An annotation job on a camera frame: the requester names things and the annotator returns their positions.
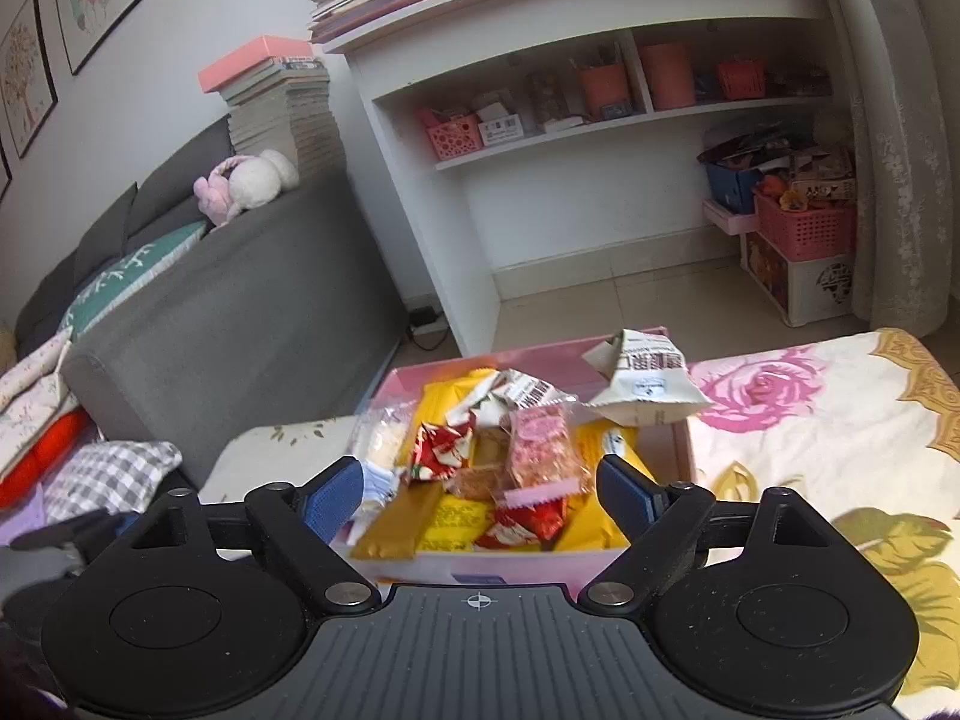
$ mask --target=red basket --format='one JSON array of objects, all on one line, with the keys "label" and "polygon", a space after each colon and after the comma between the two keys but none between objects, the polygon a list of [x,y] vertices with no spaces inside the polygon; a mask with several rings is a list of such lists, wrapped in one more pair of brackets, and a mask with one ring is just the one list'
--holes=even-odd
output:
[{"label": "red basket", "polygon": [[427,127],[426,134],[433,143],[433,151],[440,160],[453,159],[483,148],[479,119],[476,114],[452,119],[435,127]]},{"label": "red basket", "polygon": [[856,206],[785,211],[764,196],[755,205],[760,233],[791,262],[822,260],[853,248]]},{"label": "red basket", "polygon": [[767,95],[763,63],[755,59],[721,62],[717,65],[717,76],[727,100],[757,100]]}]

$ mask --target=gold scalloped border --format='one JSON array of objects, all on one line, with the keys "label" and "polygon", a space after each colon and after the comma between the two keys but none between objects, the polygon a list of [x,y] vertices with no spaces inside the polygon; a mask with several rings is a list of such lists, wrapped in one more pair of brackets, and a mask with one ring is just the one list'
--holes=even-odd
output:
[{"label": "gold scalloped border", "polygon": [[919,403],[939,416],[937,435],[928,447],[960,461],[960,391],[923,343],[905,330],[882,327],[877,335],[880,341],[871,354],[909,373],[904,394],[898,400]]}]

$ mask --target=white desk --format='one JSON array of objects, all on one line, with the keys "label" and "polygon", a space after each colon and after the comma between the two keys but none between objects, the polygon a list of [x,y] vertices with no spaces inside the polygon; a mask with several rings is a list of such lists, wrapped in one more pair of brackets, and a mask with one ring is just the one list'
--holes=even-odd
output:
[{"label": "white desk", "polygon": [[[510,292],[505,276],[496,282],[495,275],[531,262],[542,271],[555,260],[569,271],[566,258],[575,256],[583,267],[571,278],[582,283],[704,258],[697,242],[713,232],[701,229],[707,185],[693,160],[702,131],[742,109],[784,104],[745,100],[653,110],[637,40],[664,42],[669,34],[659,35],[676,28],[680,39],[701,30],[709,42],[704,20],[730,25],[731,35],[741,37],[755,23],[757,50],[773,53],[785,50],[781,33],[789,31],[788,47],[829,65],[834,88],[842,84],[824,0],[427,0],[323,46],[347,57],[464,355],[491,348],[497,284]],[[534,133],[437,163],[413,116],[417,106],[472,80],[482,86],[525,73],[521,67],[510,76],[508,65],[543,60],[552,50],[562,55],[597,33],[610,33],[606,37],[621,45],[642,100],[640,114]],[[558,41],[559,47],[550,45]],[[674,245],[669,236],[675,235]],[[651,260],[645,241],[659,242],[656,249],[670,250],[672,259]]]}]

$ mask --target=plush toy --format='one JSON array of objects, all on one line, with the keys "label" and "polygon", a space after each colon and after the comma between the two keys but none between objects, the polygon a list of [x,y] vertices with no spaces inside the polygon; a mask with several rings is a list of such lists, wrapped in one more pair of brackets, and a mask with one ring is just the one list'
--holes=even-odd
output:
[{"label": "plush toy", "polygon": [[227,157],[193,184],[198,206],[218,227],[248,208],[299,186],[299,173],[279,151],[267,148],[260,156]]}]

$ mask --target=purple fabric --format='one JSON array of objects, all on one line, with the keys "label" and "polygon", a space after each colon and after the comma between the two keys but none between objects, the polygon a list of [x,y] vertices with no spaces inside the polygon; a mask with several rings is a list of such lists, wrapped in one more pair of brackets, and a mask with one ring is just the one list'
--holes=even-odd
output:
[{"label": "purple fabric", "polygon": [[43,488],[34,485],[27,501],[18,509],[0,514],[0,547],[5,547],[21,533],[35,531],[47,524],[43,510]]}]

